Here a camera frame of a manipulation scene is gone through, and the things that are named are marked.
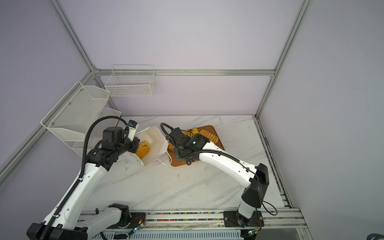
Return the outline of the white mesh wall shelf upper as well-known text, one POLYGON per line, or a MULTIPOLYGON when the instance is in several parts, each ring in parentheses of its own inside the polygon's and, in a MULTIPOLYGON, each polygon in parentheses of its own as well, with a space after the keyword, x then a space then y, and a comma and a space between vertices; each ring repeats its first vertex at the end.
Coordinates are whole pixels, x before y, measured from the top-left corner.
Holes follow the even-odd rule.
POLYGON ((63 142, 81 142, 110 98, 110 92, 75 83, 41 120, 41 125, 63 142))

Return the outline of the white mesh wall shelf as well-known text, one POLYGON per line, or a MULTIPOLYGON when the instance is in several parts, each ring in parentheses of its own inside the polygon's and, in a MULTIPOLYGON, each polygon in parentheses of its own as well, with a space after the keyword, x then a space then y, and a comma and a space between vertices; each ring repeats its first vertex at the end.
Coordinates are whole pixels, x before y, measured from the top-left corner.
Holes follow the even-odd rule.
POLYGON ((63 142, 81 142, 110 98, 110 92, 75 83, 41 120, 41 125, 63 142))
MULTIPOLYGON (((120 117, 121 112, 117 110, 113 110, 111 108, 103 108, 103 110, 96 116, 95 120, 98 120, 100 118, 106 117, 106 116, 116 116, 120 117)), ((108 127, 116 127, 118 125, 119 120, 117 119, 107 119, 103 120, 100 123, 98 123, 94 129, 92 130, 92 133, 89 138, 88 148, 87 152, 92 150, 95 145, 103 138, 103 131, 108 127)), ((83 147, 84 142, 83 141, 76 141, 71 149, 78 154, 80 157, 83 154, 83 147)))

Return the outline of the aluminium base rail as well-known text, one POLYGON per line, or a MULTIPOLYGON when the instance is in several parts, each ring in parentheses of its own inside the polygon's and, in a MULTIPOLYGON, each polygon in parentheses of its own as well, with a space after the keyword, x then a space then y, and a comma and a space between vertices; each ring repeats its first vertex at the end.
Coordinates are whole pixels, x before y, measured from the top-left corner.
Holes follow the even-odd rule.
POLYGON ((312 235, 299 209, 277 209, 254 211, 250 220, 245 220, 235 209, 222 210, 163 210, 138 212, 109 207, 99 214, 82 212, 74 222, 74 228, 88 228, 89 238, 100 231, 133 229, 139 224, 146 230, 172 229, 190 231, 202 229, 297 229, 300 237, 311 240, 312 235))

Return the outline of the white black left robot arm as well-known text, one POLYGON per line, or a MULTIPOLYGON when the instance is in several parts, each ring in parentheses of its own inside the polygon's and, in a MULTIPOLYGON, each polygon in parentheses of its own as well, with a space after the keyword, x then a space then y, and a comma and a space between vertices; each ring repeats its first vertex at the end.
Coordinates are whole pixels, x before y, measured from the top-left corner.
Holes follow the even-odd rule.
POLYGON ((90 240, 110 226, 133 226, 129 207, 111 204, 106 210, 80 222, 81 212, 93 190, 124 153, 136 153, 140 140, 135 136, 135 123, 108 127, 94 149, 83 156, 78 177, 59 204, 40 223, 27 230, 31 240, 90 240))

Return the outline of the yellow round fake bread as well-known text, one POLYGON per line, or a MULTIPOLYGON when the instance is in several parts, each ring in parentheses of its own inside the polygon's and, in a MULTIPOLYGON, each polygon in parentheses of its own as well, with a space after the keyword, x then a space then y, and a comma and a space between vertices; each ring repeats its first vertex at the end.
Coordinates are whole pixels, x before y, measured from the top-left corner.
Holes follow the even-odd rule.
POLYGON ((210 132, 208 132, 206 130, 201 130, 200 131, 200 135, 208 138, 214 144, 217 144, 217 142, 219 141, 219 138, 215 134, 212 134, 212 133, 210 133, 210 132))

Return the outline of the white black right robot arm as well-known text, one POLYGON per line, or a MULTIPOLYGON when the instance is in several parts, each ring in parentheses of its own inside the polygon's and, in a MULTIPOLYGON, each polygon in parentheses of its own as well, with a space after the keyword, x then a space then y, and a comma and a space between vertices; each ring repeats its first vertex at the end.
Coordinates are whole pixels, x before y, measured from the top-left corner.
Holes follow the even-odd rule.
POLYGON ((195 160, 199 160, 211 164, 245 188, 235 213, 237 218, 235 224, 243 228, 248 226, 254 219, 255 210, 263 206, 270 183, 268 167, 264 164, 255 166, 241 161, 201 134, 188 136, 180 128, 173 128, 167 124, 161 124, 161 130, 169 143, 174 146, 173 152, 179 162, 185 161, 187 165, 191 165, 195 160))

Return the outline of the white mesh wall shelf lower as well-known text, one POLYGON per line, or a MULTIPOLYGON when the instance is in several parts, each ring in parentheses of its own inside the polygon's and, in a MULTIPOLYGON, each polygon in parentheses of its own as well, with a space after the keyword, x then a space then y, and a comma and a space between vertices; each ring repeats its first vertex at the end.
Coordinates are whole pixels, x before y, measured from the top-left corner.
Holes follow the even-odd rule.
MULTIPOLYGON (((96 116, 95 120, 98 120, 100 118, 106 117, 106 116, 116 116, 120 117, 121 112, 117 110, 113 110, 111 108, 103 108, 103 110, 96 116)), ((89 138, 88 148, 87 152, 92 150, 95 145, 103 138, 103 131, 108 127, 116 127, 118 125, 119 120, 117 119, 107 119, 103 120, 100 123, 98 123, 94 129, 92 130, 92 133, 89 138)), ((78 154, 80 157, 83 154, 83 147, 84 142, 83 141, 76 141, 71 149, 78 154)))

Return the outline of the yellow ridged fake bread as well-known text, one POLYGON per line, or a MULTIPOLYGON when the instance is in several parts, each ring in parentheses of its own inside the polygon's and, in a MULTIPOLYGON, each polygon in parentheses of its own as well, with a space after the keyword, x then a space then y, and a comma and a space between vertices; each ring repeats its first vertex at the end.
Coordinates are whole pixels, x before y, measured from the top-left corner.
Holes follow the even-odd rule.
POLYGON ((193 133, 189 131, 182 131, 182 133, 190 138, 193 136, 193 133))

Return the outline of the yellow oblong fake bread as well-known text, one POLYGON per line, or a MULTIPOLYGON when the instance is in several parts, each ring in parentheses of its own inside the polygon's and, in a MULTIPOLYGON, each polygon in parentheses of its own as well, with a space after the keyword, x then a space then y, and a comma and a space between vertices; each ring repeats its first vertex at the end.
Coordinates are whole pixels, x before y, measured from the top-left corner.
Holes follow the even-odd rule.
POLYGON ((199 134, 199 130, 197 128, 192 129, 193 135, 199 134))

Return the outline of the orange ring doughnut fake bread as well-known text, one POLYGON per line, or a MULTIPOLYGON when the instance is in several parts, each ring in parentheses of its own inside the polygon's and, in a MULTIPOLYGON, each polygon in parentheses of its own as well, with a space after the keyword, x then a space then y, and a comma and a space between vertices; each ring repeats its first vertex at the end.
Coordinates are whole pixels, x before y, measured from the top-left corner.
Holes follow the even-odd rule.
POLYGON ((173 151, 174 148, 175 148, 175 147, 174 147, 171 143, 168 144, 168 150, 173 151))

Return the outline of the cartoon animal paper gift bag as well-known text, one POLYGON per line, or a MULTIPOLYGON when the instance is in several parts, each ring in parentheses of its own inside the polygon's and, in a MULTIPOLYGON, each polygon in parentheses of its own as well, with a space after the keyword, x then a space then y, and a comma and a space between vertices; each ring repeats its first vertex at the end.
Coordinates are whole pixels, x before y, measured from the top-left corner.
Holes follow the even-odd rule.
POLYGON ((122 155, 122 160, 139 163, 143 167, 149 166, 156 161, 165 166, 169 166, 172 163, 172 158, 168 153, 169 142, 157 126, 148 127, 141 131, 137 137, 140 139, 140 142, 148 141, 150 143, 150 151, 142 159, 136 154, 127 152, 122 155))

